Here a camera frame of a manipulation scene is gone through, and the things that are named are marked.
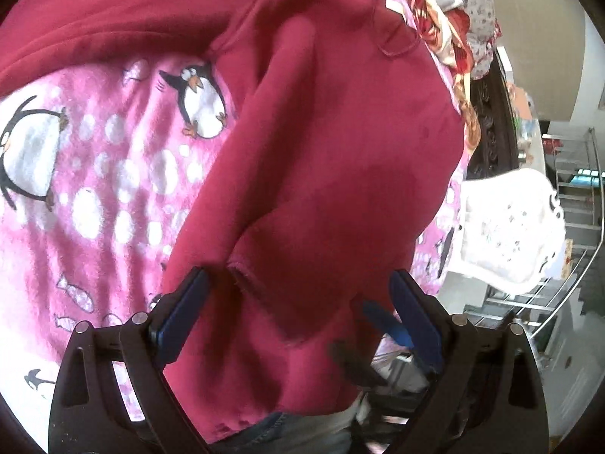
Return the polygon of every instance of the white polka dot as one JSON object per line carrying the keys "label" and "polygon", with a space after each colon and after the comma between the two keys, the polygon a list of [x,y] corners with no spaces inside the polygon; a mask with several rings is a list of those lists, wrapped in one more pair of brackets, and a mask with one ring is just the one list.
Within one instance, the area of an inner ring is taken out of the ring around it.
{"label": "white polka dot", "polygon": [[85,114],[80,122],[78,129],[78,137],[82,141],[88,141],[93,137],[95,132],[95,117],[92,114]]}
{"label": "white polka dot", "polygon": [[455,196],[456,194],[454,193],[454,190],[452,188],[448,188],[448,193],[445,196],[445,201],[447,201],[448,204],[452,204],[454,203]]}
{"label": "white polka dot", "polygon": [[157,212],[157,207],[154,203],[145,204],[145,218],[151,220]]}
{"label": "white polka dot", "polygon": [[124,140],[125,135],[124,119],[114,114],[105,123],[105,136],[114,145],[119,145]]}
{"label": "white polka dot", "polygon": [[189,210],[181,210],[180,212],[174,214],[174,217],[172,218],[172,222],[170,224],[173,233],[179,233],[181,227],[183,227],[183,224],[185,223],[187,215],[189,215]]}
{"label": "white polka dot", "polygon": [[204,179],[204,168],[197,163],[189,164],[187,167],[187,179],[190,183],[196,183]]}
{"label": "white polka dot", "polygon": [[151,162],[149,177],[158,194],[172,194],[178,184],[177,161],[169,150],[162,150]]}
{"label": "white polka dot", "polygon": [[138,168],[132,160],[126,159],[117,163],[113,187],[118,200],[130,203],[139,183]]}
{"label": "white polka dot", "polygon": [[71,212],[75,230],[86,239],[96,239],[103,226],[103,206],[96,193],[82,188],[76,193]]}
{"label": "white polka dot", "polygon": [[110,170],[110,156],[107,155],[105,152],[101,152],[95,158],[93,168],[95,169],[95,174],[98,177],[101,177],[101,179],[107,176],[107,173]]}
{"label": "white polka dot", "polygon": [[114,235],[120,244],[128,244],[132,240],[132,236],[134,235],[134,222],[132,222],[130,213],[122,210],[117,214]]}
{"label": "white polka dot", "polygon": [[133,152],[142,152],[145,148],[144,138],[140,135],[134,137],[130,148]]}
{"label": "white polka dot", "polygon": [[124,365],[121,362],[113,362],[113,366],[114,366],[114,374],[116,374],[117,383],[120,384],[121,386],[128,384],[129,377],[128,377],[128,372],[126,371],[126,365]]}
{"label": "white polka dot", "polygon": [[159,243],[161,243],[160,222],[149,222],[149,224],[147,224],[147,240],[152,246],[158,246]]}

